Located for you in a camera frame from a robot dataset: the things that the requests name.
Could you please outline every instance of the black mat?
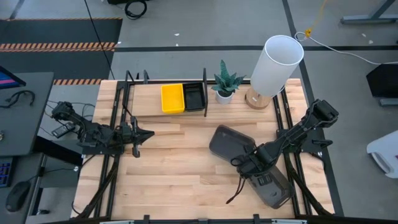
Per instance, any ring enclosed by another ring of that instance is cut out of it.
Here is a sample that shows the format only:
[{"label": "black mat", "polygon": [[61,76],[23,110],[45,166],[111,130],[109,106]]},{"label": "black mat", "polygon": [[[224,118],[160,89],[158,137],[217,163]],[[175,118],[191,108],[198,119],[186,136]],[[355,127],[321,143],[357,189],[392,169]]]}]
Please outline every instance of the black mat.
[{"label": "black mat", "polygon": [[[106,52],[112,61],[113,52]],[[109,67],[98,52],[0,52],[0,64],[12,73],[53,72],[54,79],[108,79]]]},{"label": "black mat", "polygon": [[[121,19],[95,19],[102,42],[117,42]],[[0,21],[0,44],[98,42],[89,19]]]}]

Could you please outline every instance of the concrete floor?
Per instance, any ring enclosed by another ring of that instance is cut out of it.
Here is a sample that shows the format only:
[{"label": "concrete floor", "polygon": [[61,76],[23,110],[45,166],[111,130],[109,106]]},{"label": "concrete floor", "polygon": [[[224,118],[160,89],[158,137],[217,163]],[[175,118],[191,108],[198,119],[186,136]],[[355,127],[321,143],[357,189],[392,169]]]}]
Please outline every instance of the concrete floor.
[{"label": "concrete floor", "polygon": [[[124,17],[116,6],[101,0],[87,1],[93,17]],[[0,18],[8,18],[17,2],[2,0],[5,7],[0,7]],[[312,25],[322,2],[288,0],[298,31]],[[312,37],[333,46],[395,45],[397,24],[343,26],[339,23],[342,16],[370,13],[380,2],[329,1]],[[397,14],[398,2],[388,12]],[[88,13],[81,0],[25,0],[16,17],[76,18],[88,17]],[[277,34],[290,35],[282,1],[151,0],[143,18],[123,20],[119,47],[264,45],[267,38]],[[309,40],[302,44],[315,45]],[[258,50],[116,52],[112,70],[116,78],[124,78],[127,69],[132,73],[146,69],[151,78],[201,78],[203,67],[209,75],[218,73],[223,59],[229,70],[250,77],[260,53]],[[377,62],[398,61],[398,52],[393,50],[353,53]],[[376,66],[329,51],[306,51],[304,60],[315,98],[328,100],[340,112],[339,121],[325,130],[325,137],[334,141],[329,152],[345,215],[398,220],[398,180],[387,178],[366,154],[368,143],[398,129],[398,108],[381,108],[370,94],[365,76]],[[293,77],[302,77],[299,69]],[[95,104],[97,92],[97,86],[55,86],[50,99]],[[44,118],[42,127],[51,131],[58,123]],[[51,138],[43,131],[39,134]],[[44,196],[53,195],[53,191]],[[69,189],[59,193],[74,196]],[[43,197],[40,208],[51,207],[52,200],[52,196]],[[64,210],[70,210],[70,202],[54,206],[53,216],[59,220],[68,218]]]}]

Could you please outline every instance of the potted plant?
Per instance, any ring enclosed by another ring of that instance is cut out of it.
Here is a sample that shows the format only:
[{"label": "potted plant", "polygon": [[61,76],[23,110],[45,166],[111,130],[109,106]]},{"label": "potted plant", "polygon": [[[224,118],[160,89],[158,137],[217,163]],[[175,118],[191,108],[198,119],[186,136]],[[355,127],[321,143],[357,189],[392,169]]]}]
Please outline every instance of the potted plant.
[{"label": "potted plant", "polygon": [[221,60],[221,75],[214,74],[217,85],[211,87],[212,90],[216,91],[216,100],[221,104],[228,104],[232,100],[232,96],[238,86],[242,84],[243,77],[236,77],[236,73],[229,75],[225,62]]}]

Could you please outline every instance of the table lamp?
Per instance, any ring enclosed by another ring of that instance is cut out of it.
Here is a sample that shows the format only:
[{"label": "table lamp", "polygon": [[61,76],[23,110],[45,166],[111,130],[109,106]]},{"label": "table lamp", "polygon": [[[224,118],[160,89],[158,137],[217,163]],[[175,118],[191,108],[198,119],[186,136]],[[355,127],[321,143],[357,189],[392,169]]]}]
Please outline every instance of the table lamp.
[{"label": "table lamp", "polygon": [[246,103],[253,109],[264,109],[276,96],[304,57],[301,44],[286,35],[269,38],[251,76]]}]

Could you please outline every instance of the wooden lamp base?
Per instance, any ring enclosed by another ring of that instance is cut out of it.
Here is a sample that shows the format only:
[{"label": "wooden lamp base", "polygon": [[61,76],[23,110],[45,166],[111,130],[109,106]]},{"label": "wooden lamp base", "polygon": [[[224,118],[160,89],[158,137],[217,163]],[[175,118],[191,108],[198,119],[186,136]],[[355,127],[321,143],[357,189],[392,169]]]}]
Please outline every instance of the wooden lamp base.
[{"label": "wooden lamp base", "polygon": [[244,100],[251,108],[255,110],[261,110],[268,106],[269,102],[272,100],[272,97],[261,96],[252,87],[250,87],[244,96]]}]

